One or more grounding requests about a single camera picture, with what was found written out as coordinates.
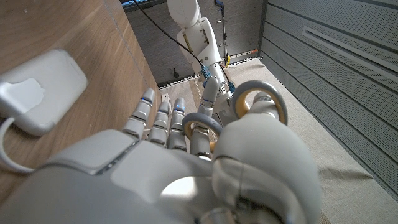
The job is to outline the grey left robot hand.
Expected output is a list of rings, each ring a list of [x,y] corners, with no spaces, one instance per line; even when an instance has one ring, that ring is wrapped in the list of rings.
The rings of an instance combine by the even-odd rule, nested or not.
[[[213,107],[212,118],[222,126],[236,121],[237,117],[231,107],[232,93],[229,90],[228,81],[224,77],[221,66],[214,63],[208,67],[211,75],[218,81],[218,92]]]

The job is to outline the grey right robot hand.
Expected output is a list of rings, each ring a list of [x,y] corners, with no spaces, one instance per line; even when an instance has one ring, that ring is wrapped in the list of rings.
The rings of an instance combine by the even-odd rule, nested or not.
[[[51,157],[1,206],[2,223],[316,223],[317,166],[287,125],[280,93],[240,84],[237,120],[189,113],[183,129],[141,140],[105,130]]]

